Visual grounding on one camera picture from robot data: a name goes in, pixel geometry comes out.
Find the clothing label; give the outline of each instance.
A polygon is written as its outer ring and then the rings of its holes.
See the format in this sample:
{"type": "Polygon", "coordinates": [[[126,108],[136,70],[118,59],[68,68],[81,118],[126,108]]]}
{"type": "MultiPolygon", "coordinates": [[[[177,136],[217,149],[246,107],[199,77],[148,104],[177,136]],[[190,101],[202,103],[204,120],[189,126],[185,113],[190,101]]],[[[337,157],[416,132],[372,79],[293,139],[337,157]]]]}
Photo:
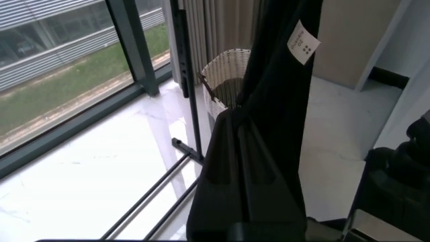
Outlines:
{"type": "Polygon", "coordinates": [[[288,48],[297,61],[304,65],[320,43],[312,34],[309,34],[308,30],[303,27],[302,22],[299,20],[288,40],[288,48]]]}

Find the building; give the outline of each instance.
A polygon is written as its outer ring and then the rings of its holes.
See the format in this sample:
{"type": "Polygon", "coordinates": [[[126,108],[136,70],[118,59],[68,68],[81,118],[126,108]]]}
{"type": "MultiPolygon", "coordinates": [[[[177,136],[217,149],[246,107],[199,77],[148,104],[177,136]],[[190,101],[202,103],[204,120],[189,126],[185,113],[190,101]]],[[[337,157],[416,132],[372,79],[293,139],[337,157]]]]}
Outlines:
{"type": "MultiPolygon", "coordinates": [[[[164,22],[159,0],[136,0],[144,30],[164,22]]],[[[105,1],[0,0],[0,91],[118,41],[105,1]]]]}

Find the tiled floor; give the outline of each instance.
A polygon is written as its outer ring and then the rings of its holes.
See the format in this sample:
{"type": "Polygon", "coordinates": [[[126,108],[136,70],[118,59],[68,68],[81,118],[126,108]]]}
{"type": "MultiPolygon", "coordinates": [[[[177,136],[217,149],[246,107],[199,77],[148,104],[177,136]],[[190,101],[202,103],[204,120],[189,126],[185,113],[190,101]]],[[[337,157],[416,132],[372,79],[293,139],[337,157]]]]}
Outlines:
{"type": "MultiPolygon", "coordinates": [[[[197,88],[202,146],[210,129],[197,88]]],[[[371,84],[361,93],[312,81],[300,178],[308,216],[347,215],[372,147],[400,90],[371,84]]],[[[177,84],[142,96],[0,184],[0,241],[100,238],[181,153],[171,138],[194,144],[189,102],[177,84]]],[[[200,173],[190,161],[117,235],[142,239],[200,173]]],[[[191,199],[155,239],[184,239],[191,199]]]]}

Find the green lawn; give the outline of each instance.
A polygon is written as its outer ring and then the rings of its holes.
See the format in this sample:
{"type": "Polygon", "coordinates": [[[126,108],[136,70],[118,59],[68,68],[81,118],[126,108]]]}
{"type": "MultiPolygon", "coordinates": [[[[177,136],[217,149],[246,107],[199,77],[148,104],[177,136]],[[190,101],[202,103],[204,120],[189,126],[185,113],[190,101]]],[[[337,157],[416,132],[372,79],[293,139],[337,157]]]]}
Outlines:
{"type": "MultiPolygon", "coordinates": [[[[145,36],[151,57],[169,49],[165,24],[146,30],[145,36]]],[[[128,70],[121,45],[116,43],[68,71],[0,98],[0,136],[128,70]]]]}

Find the basket handle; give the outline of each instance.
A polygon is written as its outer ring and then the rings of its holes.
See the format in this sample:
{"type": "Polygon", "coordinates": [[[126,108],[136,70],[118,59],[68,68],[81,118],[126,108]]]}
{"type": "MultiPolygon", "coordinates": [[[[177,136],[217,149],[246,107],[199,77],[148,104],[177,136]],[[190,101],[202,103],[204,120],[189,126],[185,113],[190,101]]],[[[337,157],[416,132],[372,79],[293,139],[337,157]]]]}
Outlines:
{"type": "Polygon", "coordinates": [[[212,89],[210,89],[210,86],[209,86],[208,82],[206,81],[206,77],[199,72],[197,72],[197,77],[200,79],[200,81],[202,82],[202,84],[206,88],[206,90],[208,90],[210,99],[212,101],[214,101],[216,96],[215,96],[215,93],[212,91],[212,89]]]}

